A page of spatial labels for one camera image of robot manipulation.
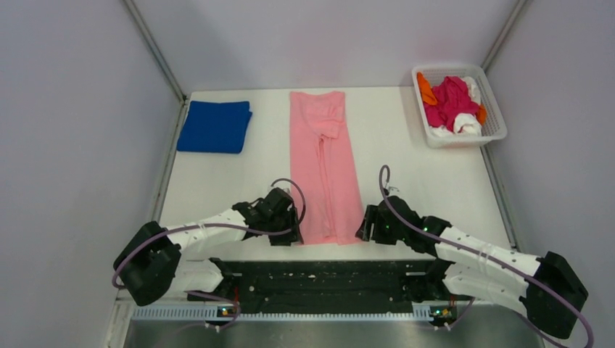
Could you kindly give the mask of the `light pink t shirt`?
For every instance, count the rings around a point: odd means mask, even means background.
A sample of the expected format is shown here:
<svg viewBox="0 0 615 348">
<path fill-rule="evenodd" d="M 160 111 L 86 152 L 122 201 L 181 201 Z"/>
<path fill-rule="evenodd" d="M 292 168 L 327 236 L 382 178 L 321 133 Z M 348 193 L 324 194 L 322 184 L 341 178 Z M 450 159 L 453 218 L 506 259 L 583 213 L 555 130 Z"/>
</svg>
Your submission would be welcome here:
<svg viewBox="0 0 615 348">
<path fill-rule="evenodd" d="M 293 91 L 289 140 L 291 179 L 305 198 L 300 224 L 305 244 L 355 244 L 364 205 L 347 128 L 345 94 Z"/>
</svg>

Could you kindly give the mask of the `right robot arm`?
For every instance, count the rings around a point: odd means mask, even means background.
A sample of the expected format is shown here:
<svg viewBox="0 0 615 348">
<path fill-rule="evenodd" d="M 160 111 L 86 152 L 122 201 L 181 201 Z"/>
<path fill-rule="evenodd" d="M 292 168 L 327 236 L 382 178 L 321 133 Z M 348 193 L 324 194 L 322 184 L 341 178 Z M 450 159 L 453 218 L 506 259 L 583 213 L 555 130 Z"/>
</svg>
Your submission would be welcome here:
<svg viewBox="0 0 615 348">
<path fill-rule="evenodd" d="M 435 216 L 421 217 L 398 196 L 369 205 L 356 237 L 377 244 L 401 241 L 435 258 L 425 279 L 435 299 L 448 294 L 485 299 L 513 310 L 536 329 L 568 339 L 588 292 L 568 261 L 504 249 Z"/>
</svg>

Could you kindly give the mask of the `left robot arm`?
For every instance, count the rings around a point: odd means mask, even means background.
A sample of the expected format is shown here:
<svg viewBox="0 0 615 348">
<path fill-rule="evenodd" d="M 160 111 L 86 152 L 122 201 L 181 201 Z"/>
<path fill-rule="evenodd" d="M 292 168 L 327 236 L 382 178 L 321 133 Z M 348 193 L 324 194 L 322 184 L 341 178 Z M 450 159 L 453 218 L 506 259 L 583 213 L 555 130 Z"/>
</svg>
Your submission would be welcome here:
<svg viewBox="0 0 615 348">
<path fill-rule="evenodd" d="M 266 236 L 272 246 L 300 241 L 305 200 L 274 187 L 263 198 L 238 202 L 217 215 L 187 225 L 145 223 L 113 262 L 112 285 L 128 291 L 138 306 L 166 294 L 200 291 L 225 299 L 233 288 L 231 274 L 212 261 L 217 247 Z"/>
</svg>

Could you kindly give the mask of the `folded blue t shirt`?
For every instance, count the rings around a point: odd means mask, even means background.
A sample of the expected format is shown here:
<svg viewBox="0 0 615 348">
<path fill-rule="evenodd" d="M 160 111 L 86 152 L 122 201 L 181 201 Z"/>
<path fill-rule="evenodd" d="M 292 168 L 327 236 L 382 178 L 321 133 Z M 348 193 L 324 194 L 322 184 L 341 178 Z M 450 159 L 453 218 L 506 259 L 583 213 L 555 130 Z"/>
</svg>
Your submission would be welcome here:
<svg viewBox="0 0 615 348">
<path fill-rule="evenodd" d="M 252 111 L 248 101 L 192 101 L 178 138 L 179 152 L 239 154 Z"/>
</svg>

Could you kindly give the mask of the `orange cloth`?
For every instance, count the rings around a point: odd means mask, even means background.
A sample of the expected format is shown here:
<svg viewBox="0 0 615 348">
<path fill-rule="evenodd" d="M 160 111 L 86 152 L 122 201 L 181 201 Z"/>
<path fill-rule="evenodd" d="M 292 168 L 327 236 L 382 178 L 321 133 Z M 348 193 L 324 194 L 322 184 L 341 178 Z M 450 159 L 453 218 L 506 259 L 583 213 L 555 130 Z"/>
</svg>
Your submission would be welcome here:
<svg viewBox="0 0 615 348">
<path fill-rule="evenodd" d="M 437 98 L 434 95 L 434 92 L 432 90 L 432 87 L 429 81 L 425 79 L 422 72 L 418 72 L 416 74 L 416 77 L 417 77 L 418 88 L 420 91 L 422 102 L 430 106 L 437 105 Z"/>
</svg>

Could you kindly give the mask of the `white plastic basket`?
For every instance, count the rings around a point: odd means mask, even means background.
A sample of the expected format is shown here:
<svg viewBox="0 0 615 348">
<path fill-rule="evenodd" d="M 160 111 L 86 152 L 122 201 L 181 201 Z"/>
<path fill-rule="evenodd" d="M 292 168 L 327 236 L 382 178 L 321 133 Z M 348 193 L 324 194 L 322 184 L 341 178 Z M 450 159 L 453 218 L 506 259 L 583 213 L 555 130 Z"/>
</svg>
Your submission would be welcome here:
<svg viewBox="0 0 615 348">
<path fill-rule="evenodd" d="M 421 95 L 418 88 L 416 74 L 423 73 L 425 79 L 429 81 L 431 87 L 438 86 L 446 76 L 457 76 L 459 78 L 473 78 L 478 86 L 481 99 L 481 113 L 479 120 L 482 123 L 482 134 L 480 136 L 450 136 L 436 137 L 430 130 L 426 121 L 424 106 L 421 100 Z M 453 147 L 470 147 L 483 146 L 491 141 L 501 140 L 507 135 L 503 116 L 496 102 L 492 89 L 488 83 L 487 76 L 483 69 L 476 65 L 468 64 L 431 64 L 419 65 L 413 68 L 413 82 L 416 90 L 416 97 L 419 103 L 419 111 L 421 113 L 424 130 L 426 134 L 426 142 L 428 146 L 434 149 L 438 148 L 453 148 Z"/>
</svg>

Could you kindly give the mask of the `magenta t shirt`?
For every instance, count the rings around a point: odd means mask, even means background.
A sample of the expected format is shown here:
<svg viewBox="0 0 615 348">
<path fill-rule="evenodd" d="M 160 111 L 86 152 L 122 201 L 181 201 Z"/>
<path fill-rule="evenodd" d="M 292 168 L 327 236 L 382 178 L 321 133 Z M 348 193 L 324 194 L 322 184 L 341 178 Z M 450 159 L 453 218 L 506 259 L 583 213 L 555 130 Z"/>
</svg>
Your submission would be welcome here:
<svg viewBox="0 0 615 348">
<path fill-rule="evenodd" d="M 432 87 L 432 90 L 437 98 L 437 105 L 430 106 L 422 102 L 430 127 L 444 127 L 447 131 L 455 132 L 455 119 L 460 114 L 472 116 L 481 125 L 476 119 L 481 104 L 471 98 L 469 87 L 462 78 L 446 76 L 438 86 Z"/>
</svg>

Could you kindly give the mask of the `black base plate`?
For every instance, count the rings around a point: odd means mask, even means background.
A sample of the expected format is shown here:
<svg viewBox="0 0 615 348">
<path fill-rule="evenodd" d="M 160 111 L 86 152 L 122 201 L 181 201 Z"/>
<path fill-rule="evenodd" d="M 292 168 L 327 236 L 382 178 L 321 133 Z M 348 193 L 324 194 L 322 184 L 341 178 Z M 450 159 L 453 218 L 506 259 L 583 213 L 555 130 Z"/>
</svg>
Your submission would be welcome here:
<svg viewBox="0 0 615 348">
<path fill-rule="evenodd" d="M 443 284 L 446 262 L 221 261 L 213 295 L 238 302 L 249 314 L 410 313 L 416 304 L 468 300 Z"/>
</svg>

